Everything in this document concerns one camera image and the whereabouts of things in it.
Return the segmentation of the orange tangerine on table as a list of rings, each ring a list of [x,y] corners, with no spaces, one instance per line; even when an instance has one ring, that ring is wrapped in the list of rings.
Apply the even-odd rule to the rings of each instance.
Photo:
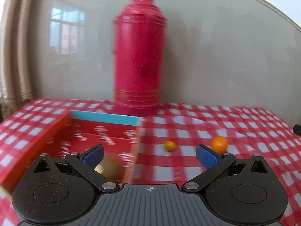
[[[216,136],[211,140],[210,148],[214,152],[222,154],[227,152],[228,144],[226,137]]]

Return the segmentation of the large brown kiwi with sticker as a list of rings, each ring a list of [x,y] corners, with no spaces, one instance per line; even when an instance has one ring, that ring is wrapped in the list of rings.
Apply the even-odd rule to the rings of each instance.
[[[115,182],[122,181],[125,174],[122,160],[110,153],[104,154],[104,158],[94,170],[105,176],[108,180]]]

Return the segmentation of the colourful cardboard box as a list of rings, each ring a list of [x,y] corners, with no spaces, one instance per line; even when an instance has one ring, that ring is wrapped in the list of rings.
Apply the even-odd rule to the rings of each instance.
[[[19,112],[1,124],[1,186],[12,192],[39,153],[63,158],[102,144],[123,165],[119,183],[130,183],[138,156],[142,119],[87,111]]]

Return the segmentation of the small yellow kumquat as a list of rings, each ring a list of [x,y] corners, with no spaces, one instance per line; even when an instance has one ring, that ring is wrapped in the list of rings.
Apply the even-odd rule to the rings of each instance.
[[[168,152],[173,152],[174,150],[176,150],[177,145],[173,141],[165,141],[164,148]]]

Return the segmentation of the red white checkered tablecloth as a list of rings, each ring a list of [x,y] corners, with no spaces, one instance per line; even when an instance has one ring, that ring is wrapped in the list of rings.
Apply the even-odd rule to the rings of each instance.
[[[112,113],[111,101],[41,98],[19,112],[61,114],[80,110]],[[282,222],[300,225],[300,136],[274,113],[260,108],[163,104],[143,122],[133,181],[138,184],[178,183],[203,171],[195,157],[199,144],[226,137],[228,152],[238,158],[260,153],[274,170],[288,194]],[[168,152],[165,141],[177,148]]]

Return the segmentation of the beige embroidered curtain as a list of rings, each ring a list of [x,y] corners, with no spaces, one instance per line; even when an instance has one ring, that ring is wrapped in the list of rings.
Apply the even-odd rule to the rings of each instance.
[[[1,18],[1,115],[33,100],[27,36],[32,0],[5,0]]]

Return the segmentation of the pink thermos flask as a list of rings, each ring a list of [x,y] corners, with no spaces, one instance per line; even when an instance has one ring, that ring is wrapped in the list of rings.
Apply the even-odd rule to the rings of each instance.
[[[157,111],[165,26],[154,0],[131,0],[114,18],[116,113],[149,116]]]

